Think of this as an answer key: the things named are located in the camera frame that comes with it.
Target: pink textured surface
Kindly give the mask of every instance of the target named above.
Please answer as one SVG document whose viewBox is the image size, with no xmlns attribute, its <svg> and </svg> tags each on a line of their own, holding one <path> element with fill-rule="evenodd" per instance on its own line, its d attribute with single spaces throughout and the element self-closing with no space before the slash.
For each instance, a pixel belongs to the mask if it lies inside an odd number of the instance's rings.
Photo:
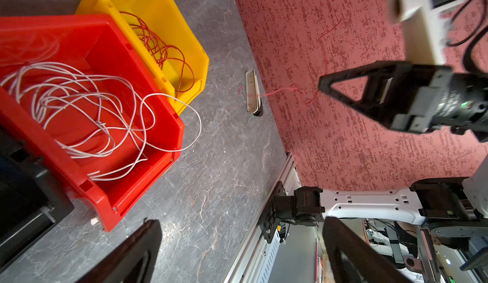
<svg viewBox="0 0 488 283">
<path fill-rule="evenodd" d="M 321 75 L 404 59 L 401 29 L 387 21 L 387 0 L 236 0 L 266 91 L 295 84 L 269 102 L 285 149 L 293 152 L 304 184 L 340 190 L 388 189 L 432 177 L 471 175 L 488 153 L 471 132 L 448 128 L 428 135 L 385 130 L 341 103 L 319 94 Z M 460 40 L 480 17 L 480 0 L 457 22 Z M 342 22 L 333 28 L 339 20 Z M 479 66 L 488 66 L 485 37 Z M 456 71 L 466 45 L 446 51 Z M 340 89 L 357 98 L 361 81 Z"/>
</svg>

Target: gray countertop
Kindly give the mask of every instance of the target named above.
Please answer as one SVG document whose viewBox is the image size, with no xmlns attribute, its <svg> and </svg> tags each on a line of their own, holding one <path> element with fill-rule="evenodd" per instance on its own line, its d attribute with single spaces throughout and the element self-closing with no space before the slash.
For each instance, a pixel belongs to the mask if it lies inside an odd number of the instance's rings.
<svg viewBox="0 0 488 283">
<path fill-rule="evenodd" d="M 6 15 L 71 14 L 80 0 L 1 0 Z M 159 219 L 162 243 L 152 282 L 219 282 L 285 160 L 271 110 L 246 112 L 245 72 L 256 64 L 234 0 L 175 0 L 210 57 L 205 91 L 193 102 L 202 136 L 110 233 L 96 213 L 75 210 L 3 274 L 1 282 L 74 282 L 134 232 Z M 198 122 L 190 110 L 184 145 Z"/>
</svg>

